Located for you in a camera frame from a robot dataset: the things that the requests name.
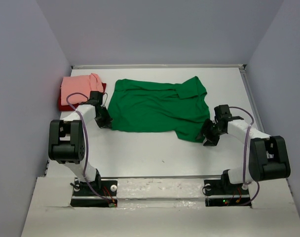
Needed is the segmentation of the green t shirt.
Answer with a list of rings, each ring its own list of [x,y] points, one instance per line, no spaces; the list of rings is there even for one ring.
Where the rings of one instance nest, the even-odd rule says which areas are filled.
[[[210,111],[207,90],[197,76],[183,83],[117,80],[108,112],[112,129],[123,132],[170,132],[184,141],[202,143]]]

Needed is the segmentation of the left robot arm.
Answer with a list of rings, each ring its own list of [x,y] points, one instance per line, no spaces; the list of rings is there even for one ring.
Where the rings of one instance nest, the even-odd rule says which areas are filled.
[[[49,125],[49,158],[71,170],[90,195],[100,192],[102,181],[98,169],[89,163],[86,125],[94,121],[99,128],[112,128],[113,119],[103,104],[103,96],[99,91],[91,91],[89,96],[80,92],[68,95],[66,102],[74,111]]]

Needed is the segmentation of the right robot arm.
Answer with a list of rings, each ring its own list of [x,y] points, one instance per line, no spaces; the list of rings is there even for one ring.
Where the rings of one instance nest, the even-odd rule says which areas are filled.
[[[214,120],[206,119],[196,136],[204,146],[214,147],[222,135],[228,134],[244,146],[242,166],[222,173],[220,190],[230,194],[238,185],[288,178],[291,167],[285,139],[257,130],[254,120],[247,123],[241,116],[233,116],[231,109],[229,105],[215,107]]]

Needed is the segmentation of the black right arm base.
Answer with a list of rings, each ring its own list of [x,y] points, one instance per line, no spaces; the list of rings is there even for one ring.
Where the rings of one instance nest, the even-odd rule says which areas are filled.
[[[225,186],[220,179],[207,179],[204,180],[202,193],[206,207],[251,206],[248,203],[251,200],[249,191],[242,189],[241,184]]]

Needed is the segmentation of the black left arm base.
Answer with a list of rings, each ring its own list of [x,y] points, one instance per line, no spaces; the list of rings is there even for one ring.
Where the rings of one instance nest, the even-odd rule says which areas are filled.
[[[72,207],[117,207],[118,182],[116,180],[102,180],[100,189],[92,182],[90,185],[94,191],[87,183],[80,182],[77,178],[70,185],[73,188],[70,203]]]

